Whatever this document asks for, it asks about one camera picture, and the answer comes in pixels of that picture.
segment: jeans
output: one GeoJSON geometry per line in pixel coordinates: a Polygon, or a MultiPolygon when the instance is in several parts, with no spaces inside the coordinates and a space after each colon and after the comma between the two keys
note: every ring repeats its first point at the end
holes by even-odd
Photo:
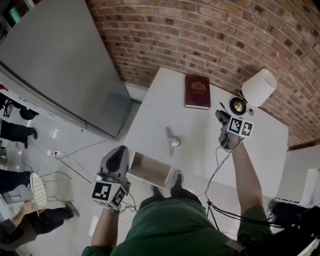
{"type": "Polygon", "coordinates": [[[37,212],[27,214],[25,217],[30,222],[36,235],[50,233],[63,225],[64,220],[71,219],[73,213],[66,207],[46,209],[38,216],[37,212]]]}
{"type": "Polygon", "coordinates": [[[12,142],[26,143],[32,128],[2,120],[0,137],[12,142]]]}
{"type": "MultiPolygon", "coordinates": [[[[163,201],[165,199],[165,197],[161,194],[160,190],[157,187],[153,187],[153,191],[154,191],[154,195],[143,200],[140,204],[140,208],[142,209],[143,207],[146,207],[147,205],[154,203],[154,202],[160,202],[163,201]]],[[[182,188],[182,186],[179,183],[176,183],[170,191],[171,197],[169,198],[174,198],[174,199],[189,199],[189,200],[193,200],[197,203],[199,203],[200,205],[201,202],[198,199],[198,197],[191,193],[189,190],[186,190],[184,188],[182,188]]]]}
{"type": "Polygon", "coordinates": [[[16,172],[0,169],[0,194],[10,192],[19,185],[30,183],[30,171],[16,172]]]}

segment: gold emblem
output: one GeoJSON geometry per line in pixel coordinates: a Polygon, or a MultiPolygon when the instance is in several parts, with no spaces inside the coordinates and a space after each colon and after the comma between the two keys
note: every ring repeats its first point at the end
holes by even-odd
{"type": "Polygon", "coordinates": [[[205,85],[203,83],[199,82],[199,81],[193,82],[192,85],[191,85],[191,88],[193,90],[206,91],[205,85]]]}

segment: open box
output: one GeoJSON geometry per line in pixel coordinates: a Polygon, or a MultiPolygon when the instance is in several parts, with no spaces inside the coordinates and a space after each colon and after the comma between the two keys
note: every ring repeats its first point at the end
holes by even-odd
{"type": "Polygon", "coordinates": [[[165,188],[172,167],[136,151],[132,154],[127,174],[154,186],[165,188]]]}

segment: book cover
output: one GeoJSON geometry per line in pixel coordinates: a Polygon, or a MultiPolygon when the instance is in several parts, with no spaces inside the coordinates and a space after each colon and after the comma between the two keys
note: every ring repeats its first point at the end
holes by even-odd
{"type": "Polygon", "coordinates": [[[208,110],[211,107],[209,78],[187,74],[184,80],[184,106],[208,110]]]}

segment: lamp shade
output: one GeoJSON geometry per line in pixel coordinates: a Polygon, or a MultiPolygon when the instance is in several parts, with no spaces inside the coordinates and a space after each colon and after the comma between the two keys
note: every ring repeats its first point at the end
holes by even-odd
{"type": "Polygon", "coordinates": [[[242,85],[245,100],[254,107],[260,107],[277,88],[275,76],[268,70],[262,69],[242,85]]]}

